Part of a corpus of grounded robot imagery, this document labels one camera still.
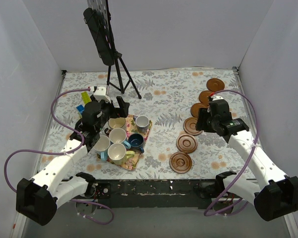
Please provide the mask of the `brown wooden coaster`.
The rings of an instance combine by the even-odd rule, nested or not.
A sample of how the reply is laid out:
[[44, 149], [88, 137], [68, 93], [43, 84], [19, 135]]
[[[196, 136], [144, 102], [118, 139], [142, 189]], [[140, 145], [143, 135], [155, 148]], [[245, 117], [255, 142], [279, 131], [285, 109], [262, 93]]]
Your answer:
[[197, 149], [198, 142], [194, 136], [190, 134], [182, 134], [178, 136], [176, 146], [181, 152], [190, 154]]
[[218, 78], [209, 79], [206, 86], [209, 91], [213, 92], [221, 91], [225, 88], [224, 82]]
[[199, 95], [199, 101], [205, 105], [208, 106], [209, 105], [209, 96], [213, 93], [213, 91], [209, 91], [209, 90], [205, 90], [202, 91]]
[[197, 118], [195, 117], [190, 117], [187, 118], [184, 123], [183, 123], [183, 129], [186, 133], [190, 134], [190, 135], [199, 135], [201, 134], [203, 131], [202, 130], [197, 130], [196, 129], [196, 123], [197, 123]]
[[192, 159], [184, 152], [176, 152], [170, 156], [169, 165], [176, 173], [184, 174], [191, 169]]
[[198, 118], [199, 109], [207, 109], [207, 108], [208, 107], [202, 103], [195, 103], [192, 105], [190, 112], [193, 117]]

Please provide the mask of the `white mug light blue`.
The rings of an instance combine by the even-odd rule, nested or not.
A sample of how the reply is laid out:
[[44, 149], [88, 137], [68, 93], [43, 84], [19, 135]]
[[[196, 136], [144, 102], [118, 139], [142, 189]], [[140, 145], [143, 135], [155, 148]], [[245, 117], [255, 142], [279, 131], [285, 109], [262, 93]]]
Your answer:
[[101, 135], [95, 146], [93, 147], [97, 156], [102, 161], [107, 161], [108, 159], [108, 149], [111, 145], [110, 139], [106, 135]]

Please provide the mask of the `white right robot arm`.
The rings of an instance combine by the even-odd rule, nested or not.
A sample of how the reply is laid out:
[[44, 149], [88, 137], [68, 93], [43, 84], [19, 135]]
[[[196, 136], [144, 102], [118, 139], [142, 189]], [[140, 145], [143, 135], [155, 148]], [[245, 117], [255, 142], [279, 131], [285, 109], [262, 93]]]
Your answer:
[[215, 182], [202, 190], [205, 196], [226, 197], [233, 193], [251, 203], [265, 221], [298, 210], [298, 177], [279, 169], [258, 146], [242, 119], [233, 119], [228, 102], [209, 98], [209, 107], [199, 110], [197, 130], [216, 133], [233, 148], [252, 171], [257, 183], [241, 179], [236, 172], [216, 175]]

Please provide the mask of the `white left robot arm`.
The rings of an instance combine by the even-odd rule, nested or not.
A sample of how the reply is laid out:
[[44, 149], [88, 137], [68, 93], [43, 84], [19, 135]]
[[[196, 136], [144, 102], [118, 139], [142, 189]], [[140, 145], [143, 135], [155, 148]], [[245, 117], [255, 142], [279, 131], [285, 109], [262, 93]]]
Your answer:
[[121, 96], [116, 108], [112, 101], [94, 100], [84, 106], [82, 117], [75, 124], [61, 153], [31, 179], [23, 178], [16, 189], [16, 210], [44, 226], [54, 217], [57, 209], [76, 196], [91, 198], [96, 187], [95, 178], [79, 173], [67, 182], [65, 175], [95, 146], [104, 125], [113, 118], [126, 118], [130, 103]]

